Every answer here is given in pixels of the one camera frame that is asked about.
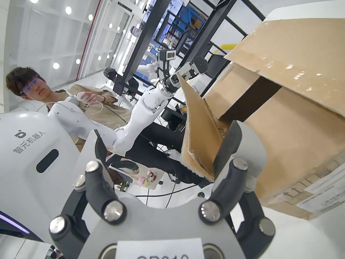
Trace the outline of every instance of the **safety glasses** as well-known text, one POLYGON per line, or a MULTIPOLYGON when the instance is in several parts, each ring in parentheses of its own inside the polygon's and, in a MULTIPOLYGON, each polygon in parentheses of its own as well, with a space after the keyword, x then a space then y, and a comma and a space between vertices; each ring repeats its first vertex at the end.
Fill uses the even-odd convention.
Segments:
POLYGON ((41 81, 41 79, 38 76, 35 76, 31 79, 30 83, 25 85, 22 90, 21 93, 23 95, 27 95, 27 93, 29 93, 32 89, 32 85, 38 85, 38 83, 41 81))

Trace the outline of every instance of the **cardboard box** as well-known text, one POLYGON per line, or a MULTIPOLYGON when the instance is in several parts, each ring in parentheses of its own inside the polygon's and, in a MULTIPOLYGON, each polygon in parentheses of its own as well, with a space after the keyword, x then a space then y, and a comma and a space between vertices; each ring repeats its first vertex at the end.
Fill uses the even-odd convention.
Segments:
POLYGON ((205 99, 180 80, 182 163, 212 178, 219 138, 237 119, 266 148, 255 190, 263 206, 309 220, 344 202, 344 40, 342 18, 264 21, 226 56, 233 63, 205 99))

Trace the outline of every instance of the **humanoid robot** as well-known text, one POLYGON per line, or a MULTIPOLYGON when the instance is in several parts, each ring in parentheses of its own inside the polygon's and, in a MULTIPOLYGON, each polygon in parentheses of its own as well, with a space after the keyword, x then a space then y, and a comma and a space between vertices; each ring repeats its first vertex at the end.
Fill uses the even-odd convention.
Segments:
MULTIPOLYGON (((162 51, 160 59, 169 60, 171 53, 162 51)), ((189 79, 205 70, 204 59, 196 58, 177 73, 189 79)), ((241 122, 233 122, 214 160, 215 182, 208 199, 154 209, 114 191, 105 168, 107 148, 126 153, 167 105, 180 84, 165 67, 163 73, 157 87, 148 88, 134 106, 127 125, 115 131, 90 121, 76 105, 78 95, 54 104, 48 116, 3 114, 1 210, 53 243, 67 259, 114 259, 121 241, 181 237, 201 238, 207 259, 260 257, 275 234, 253 192, 266 152, 255 132, 241 122), (86 139, 80 154, 70 136, 86 139), (229 213, 238 202, 245 221, 235 232, 229 213)))

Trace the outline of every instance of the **robot logo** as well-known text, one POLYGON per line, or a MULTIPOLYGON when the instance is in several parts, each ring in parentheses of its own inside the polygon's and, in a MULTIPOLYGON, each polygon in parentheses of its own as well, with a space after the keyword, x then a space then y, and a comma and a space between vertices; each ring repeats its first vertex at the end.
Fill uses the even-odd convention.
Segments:
POLYGON ((18 138, 23 138, 25 136, 26 136, 26 133, 22 132, 21 130, 19 130, 19 132, 17 134, 15 134, 15 137, 18 137, 18 138))

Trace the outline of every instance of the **purple light strip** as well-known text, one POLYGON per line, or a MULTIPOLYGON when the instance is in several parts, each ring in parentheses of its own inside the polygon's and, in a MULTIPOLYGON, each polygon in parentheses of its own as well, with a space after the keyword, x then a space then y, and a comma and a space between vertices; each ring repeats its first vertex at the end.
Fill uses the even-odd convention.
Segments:
POLYGON ((22 228, 19 224, 16 224, 14 221, 8 219, 7 217, 4 217, 3 215, 0 214, 0 219, 8 222, 9 224, 13 225, 14 227, 20 229, 22 232, 25 232, 26 234, 30 234, 25 228, 22 228))

